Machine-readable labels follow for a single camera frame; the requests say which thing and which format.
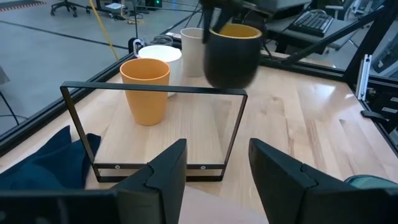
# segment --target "black bracket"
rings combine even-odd
[[[366,110],[362,110],[361,111],[361,115],[364,118],[370,118],[373,122],[375,123],[380,123],[383,126],[388,124],[388,120],[387,118],[385,118],[383,115],[373,112],[373,111],[366,111]]]

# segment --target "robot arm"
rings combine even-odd
[[[225,24],[238,12],[243,6],[243,0],[199,0],[203,7],[203,43],[205,44],[210,35],[210,29],[215,32],[221,31]],[[215,25],[211,28],[211,19],[214,8],[221,8],[221,14],[217,18]]]

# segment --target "black metal frame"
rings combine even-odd
[[[384,7],[377,11],[382,11],[381,15],[377,17],[372,26],[369,28],[368,33],[363,39],[361,45],[358,47],[351,63],[346,69],[345,76],[346,82],[353,85],[358,79],[358,71],[361,65],[361,60],[364,55],[372,55],[376,50],[380,41],[383,39],[391,24],[397,18],[398,5],[394,0],[386,0]]]
[[[235,95],[242,96],[242,102],[239,107],[238,116],[235,121],[234,129],[232,132],[229,146],[227,149],[224,164],[188,164],[187,169],[193,170],[221,170],[221,175],[196,175],[187,176],[187,181],[221,181],[228,164],[229,157],[233,148],[233,144],[236,138],[236,133],[242,119],[244,107],[248,100],[248,94],[244,90],[233,90],[233,89],[217,89],[217,88],[203,88],[203,87],[190,87],[190,86],[161,86],[161,85],[133,85],[133,84],[122,84],[122,83],[101,83],[101,82],[64,82],[61,87],[61,93],[65,100],[66,106],[72,117],[72,121],[75,124],[77,133],[83,143],[86,151],[86,155],[90,159],[91,166],[94,170],[95,176],[98,182],[119,182],[127,176],[101,176],[99,169],[139,169],[145,164],[120,164],[120,163],[95,163],[95,155],[91,150],[88,143],[85,131],[81,125],[78,113],[75,108],[75,104],[71,97],[68,88],[77,89],[91,89],[91,90],[139,90],[139,91],[160,91],[160,92],[174,92],[174,93],[196,93],[196,94],[210,94],[210,95]]]

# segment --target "rectangular frame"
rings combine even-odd
[[[91,150],[88,143],[85,131],[78,116],[75,104],[72,100],[68,88],[85,88],[91,90],[138,90],[138,91],[160,91],[160,92],[175,92],[175,93],[197,93],[197,94],[211,94],[211,95],[236,95],[242,96],[242,102],[239,107],[238,116],[235,121],[234,129],[224,159],[224,164],[188,164],[187,169],[191,170],[213,170],[220,169],[221,175],[194,175],[187,176],[189,182],[201,181],[221,181],[223,180],[226,166],[228,165],[229,157],[233,148],[236,134],[242,119],[244,108],[248,100],[248,94],[245,90],[233,89],[218,89],[218,88],[204,88],[204,87],[191,87],[191,86],[161,86],[161,85],[135,85],[135,84],[122,84],[122,83],[100,83],[100,82],[64,82],[61,87],[61,93],[66,103],[72,121],[75,124],[77,133],[83,143],[85,152],[90,159],[90,164],[94,170],[98,182],[119,182],[127,176],[102,176],[99,169],[139,169],[145,164],[117,164],[117,163],[95,163],[95,155]]]

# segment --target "equipment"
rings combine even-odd
[[[162,0],[145,0],[145,6],[148,7],[162,7]]]
[[[291,7],[303,6],[311,1],[312,0],[247,0],[243,2],[243,6],[267,14],[275,14]]]
[[[250,139],[249,161],[270,224],[398,223],[398,185],[389,180],[342,182],[258,139]]]
[[[295,22],[288,26],[288,29],[304,34],[324,37],[329,29],[333,18],[323,12],[304,12]]]
[[[0,222],[177,224],[186,167],[179,139],[109,190],[2,191]]]

